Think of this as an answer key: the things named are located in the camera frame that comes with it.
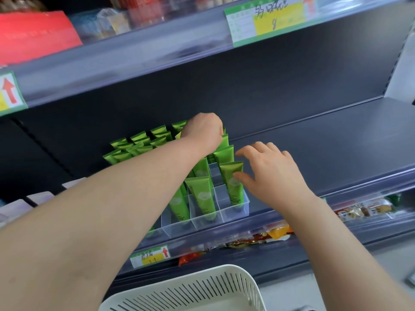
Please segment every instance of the price tag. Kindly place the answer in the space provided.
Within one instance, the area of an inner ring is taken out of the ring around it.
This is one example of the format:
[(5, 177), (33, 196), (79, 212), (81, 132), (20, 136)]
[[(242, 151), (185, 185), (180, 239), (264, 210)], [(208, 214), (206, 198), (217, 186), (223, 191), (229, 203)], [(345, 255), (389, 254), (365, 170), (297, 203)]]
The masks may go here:
[(0, 74), (0, 116), (27, 109), (13, 72)]
[(308, 26), (315, 0), (254, 0), (225, 9), (235, 47)]
[(142, 252), (134, 253), (130, 256), (133, 268), (145, 266), (155, 262), (163, 261), (170, 258), (170, 252), (167, 246), (161, 246), (148, 249)]

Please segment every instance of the white plastic basket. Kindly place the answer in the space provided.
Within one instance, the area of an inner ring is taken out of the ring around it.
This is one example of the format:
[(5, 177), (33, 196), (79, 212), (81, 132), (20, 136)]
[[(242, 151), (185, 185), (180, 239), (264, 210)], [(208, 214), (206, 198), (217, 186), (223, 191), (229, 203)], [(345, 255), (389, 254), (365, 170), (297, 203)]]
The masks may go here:
[(99, 311), (266, 311), (257, 283), (244, 269), (222, 265), (120, 292)]

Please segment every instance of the right hand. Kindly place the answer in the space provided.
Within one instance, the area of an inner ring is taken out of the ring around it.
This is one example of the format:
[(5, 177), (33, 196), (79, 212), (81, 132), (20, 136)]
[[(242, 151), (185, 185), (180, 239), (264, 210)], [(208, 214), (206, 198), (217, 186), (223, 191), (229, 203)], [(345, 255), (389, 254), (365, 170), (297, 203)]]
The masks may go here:
[(214, 113), (199, 113), (188, 120), (180, 139), (189, 139), (196, 145), (200, 159), (213, 153), (222, 141), (221, 119)]
[(255, 142), (241, 148), (235, 155), (249, 159), (255, 179), (244, 172), (235, 172), (234, 177), (284, 217), (317, 198), (289, 152), (281, 152), (273, 143)]

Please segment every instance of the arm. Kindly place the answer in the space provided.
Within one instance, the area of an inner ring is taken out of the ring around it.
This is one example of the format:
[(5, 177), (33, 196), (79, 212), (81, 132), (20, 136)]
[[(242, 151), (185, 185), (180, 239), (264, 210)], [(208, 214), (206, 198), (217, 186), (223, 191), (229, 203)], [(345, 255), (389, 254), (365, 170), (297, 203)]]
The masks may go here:
[(0, 231), (2, 310), (97, 310), (190, 170), (222, 138), (199, 114), (182, 138), (106, 168)]
[(310, 259), (327, 310), (415, 310), (412, 298), (311, 192), (287, 151), (256, 142), (236, 155), (249, 159), (255, 179), (243, 172), (235, 178), (292, 227)]

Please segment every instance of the forearm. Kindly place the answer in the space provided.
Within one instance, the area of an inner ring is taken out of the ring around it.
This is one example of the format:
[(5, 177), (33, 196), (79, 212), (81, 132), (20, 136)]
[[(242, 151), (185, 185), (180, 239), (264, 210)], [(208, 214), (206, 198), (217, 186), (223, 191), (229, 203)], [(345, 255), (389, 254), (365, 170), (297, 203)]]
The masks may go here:
[[(90, 292), (82, 297), (87, 303), (99, 303), (202, 155), (185, 138), (170, 142), (87, 178), (3, 228), (2, 305), (14, 311), (38, 301), (39, 310), (63, 310), (60, 301), (79, 290)], [(19, 299), (26, 286), (39, 285), (58, 297), (59, 307), (36, 290), (32, 299)], [(69, 299), (65, 307), (83, 302)]]
[(415, 309), (323, 200), (285, 217), (307, 252), (327, 310)]

